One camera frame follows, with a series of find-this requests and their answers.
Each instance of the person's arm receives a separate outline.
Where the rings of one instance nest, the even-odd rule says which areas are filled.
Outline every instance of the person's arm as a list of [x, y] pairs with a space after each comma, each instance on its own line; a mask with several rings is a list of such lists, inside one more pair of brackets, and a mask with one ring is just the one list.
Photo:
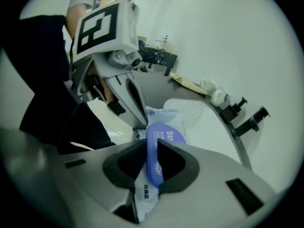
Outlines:
[[86, 5], [85, 4], [77, 4], [72, 7], [70, 7], [67, 10], [66, 14], [66, 29], [68, 33], [70, 34], [71, 38], [75, 37], [76, 28], [79, 19], [86, 15]]
[[[69, 9], [67, 10], [66, 14], [66, 29], [70, 34], [71, 38], [75, 37], [78, 21], [82, 16], [86, 15], [85, 10], [87, 6], [88, 4], [84, 0], [71, 0]], [[97, 75], [95, 66], [92, 68], [90, 73], [92, 75]], [[104, 88], [105, 99], [108, 103], [111, 103], [112, 101], [114, 101], [115, 97], [109, 86], [106, 84], [105, 79], [101, 78], [99, 75], [98, 77], [100, 79], [101, 85]]]

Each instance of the black rubber opening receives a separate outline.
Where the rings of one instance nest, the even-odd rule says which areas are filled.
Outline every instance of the black rubber opening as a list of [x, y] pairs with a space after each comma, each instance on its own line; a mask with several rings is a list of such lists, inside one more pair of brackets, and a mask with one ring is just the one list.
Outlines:
[[139, 224], [134, 194], [135, 190], [131, 189], [126, 205], [120, 206], [117, 210], [114, 211], [114, 214], [129, 222]]
[[132, 189], [147, 159], [147, 140], [132, 145], [106, 158], [103, 170], [110, 182], [120, 188]]
[[159, 139], [157, 159], [162, 168], [164, 183], [159, 187], [159, 194], [184, 191], [195, 181], [200, 172], [197, 159], [170, 144]]
[[184, 158], [167, 146], [163, 144], [158, 145], [157, 154], [164, 181], [176, 176], [185, 168], [186, 161]]
[[117, 115], [125, 113], [125, 109], [119, 104], [117, 98], [111, 103], [108, 103], [108, 107]]

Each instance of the black slot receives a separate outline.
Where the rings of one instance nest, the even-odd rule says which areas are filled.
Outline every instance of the black slot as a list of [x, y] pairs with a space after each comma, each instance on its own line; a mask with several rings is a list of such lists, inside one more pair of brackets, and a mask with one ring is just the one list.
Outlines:
[[137, 211], [136, 211], [136, 205], [135, 205], [135, 199], [134, 199], [134, 193], [135, 193], [135, 190], [131, 189], [126, 205], [120, 206], [117, 210], [114, 211], [114, 214], [118, 215], [119, 217], [121, 217], [129, 222], [139, 224], [139, 220], [137, 217]]
[[200, 165], [188, 152], [159, 139], [157, 159], [162, 168], [164, 183], [159, 187], [160, 194], [184, 191], [195, 181]]
[[146, 162], [146, 157], [147, 148], [136, 148], [120, 157], [117, 160], [117, 165], [123, 173], [136, 180]]
[[119, 85], [121, 86], [121, 85], [122, 85], [122, 83], [120, 82], [119, 78], [118, 78], [117, 76], [115, 76], [115, 78], [117, 79], [117, 81], [118, 81]]
[[117, 115], [125, 113], [125, 109], [119, 104], [119, 102], [114, 100], [111, 103], [108, 103], [108, 107]]
[[133, 98], [133, 100], [136, 102], [137, 107], [139, 108], [139, 110], [142, 112], [142, 115], [144, 116], [144, 118], [146, 118], [146, 114], [145, 111], [143, 109], [143, 103], [141, 101], [141, 98], [139, 97], [138, 91], [135, 87], [135, 85], [133, 84], [133, 82], [130, 79], [126, 80], [127, 83], [127, 89], [129, 91], [130, 96]]
[[69, 168], [72, 168], [72, 167], [75, 167], [75, 166], [78, 166], [78, 165], [82, 165], [86, 163], [86, 161], [84, 159], [79, 159], [79, 160], [76, 160], [76, 161], [70, 161], [70, 162], [67, 162], [65, 163], [65, 166], [67, 169]]
[[263, 206], [262, 201], [240, 179], [229, 180], [226, 184], [248, 215]]

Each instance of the white wall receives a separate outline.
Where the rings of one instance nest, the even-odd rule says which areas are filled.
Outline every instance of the white wall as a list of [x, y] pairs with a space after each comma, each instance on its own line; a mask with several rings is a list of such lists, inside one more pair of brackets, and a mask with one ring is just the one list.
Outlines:
[[148, 36], [148, 40], [147, 40], [147, 44], [149, 45], [155, 45], [156, 43], [156, 39], [160, 39], [159, 38], [159, 32], [160, 32], [160, 28], [159, 25], [162, 24], [164, 17], [166, 15], [167, 12], [167, 7], [169, 6], [171, 0], [158, 0], [158, 3], [156, 5], [156, 10], [154, 11], [154, 14], [152, 15], [152, 27], [151, 27], [151, 31], [150, 34]]
[[233, 99], [248, 100], [241, 122], [262, 105], [269, 111], [261, 130], [242, 140], [256, 174], [276, 191], [289, 186], [304, 152], [304, 57], [275, 2], [171, 0], [154, 26], [176, 46], [177, 73], [195, 83], [211, 79]]
[[139, 7], [139, 19], [137, 24], [137, 35], [149, 37], [152, 29], [154, 15], [158, 9], [159, 0], [134, 0]]
[[34, 92], [0, 49], [0, 127], [18, 129]]

